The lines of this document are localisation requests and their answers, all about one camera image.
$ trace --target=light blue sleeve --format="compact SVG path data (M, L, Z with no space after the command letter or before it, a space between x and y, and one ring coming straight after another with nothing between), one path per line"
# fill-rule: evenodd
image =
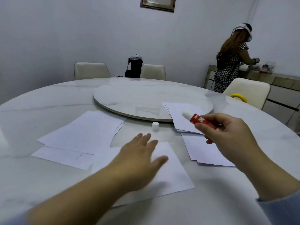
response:
M300 191L275 201L263 202L257 199L257 203L272 225L300 224Z
M30 225L30 223L27 218L27 213L25 213L3 223L2 225Z

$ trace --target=white chair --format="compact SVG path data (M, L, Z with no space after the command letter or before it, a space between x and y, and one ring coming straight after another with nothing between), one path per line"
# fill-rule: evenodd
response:
M269 95L271 87L269 84L244 78L236 78L223 94L232 96L233 94L241 94L247 99L247 103L262 109Z
M74 65L75 80L111 77L104 63L77 62Z
M140 78L166 80L166 70L162 65L144 64L141 70Z

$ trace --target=red glue stick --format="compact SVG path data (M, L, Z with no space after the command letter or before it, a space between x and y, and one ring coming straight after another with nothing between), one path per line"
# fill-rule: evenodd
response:
M216 126L214 126L212 123L210 123L209 121L205 120L203 117L201 117L198 114L192 114L192 113L189 113L189 112L183 112L182 116L185 117L187 120L189 120L193 124L203 123L203 124L206 124L206 125L210 126L213 129L217 130Z

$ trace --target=vr headset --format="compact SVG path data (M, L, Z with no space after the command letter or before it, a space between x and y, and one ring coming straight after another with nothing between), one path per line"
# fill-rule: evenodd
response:
M248 26L246 24L239 24L231 33L231 35L233 33L235 33L237 30L242 30L242 29L246 29L248 32L249 32L249 36L246 37L246 43L250 42L252 40L252 33L251 33L251 30L250 28L248 28Z

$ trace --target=black and white dress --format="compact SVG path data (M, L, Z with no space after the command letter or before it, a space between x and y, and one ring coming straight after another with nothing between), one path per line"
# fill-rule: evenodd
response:
M242 43L238 52L228 61L228 66L223 70L218 70L215 74L215 89L214 91L223 93L230 83L238 77L240 65L237 62L240 60L240 52L244 49L249 49L246 43Z

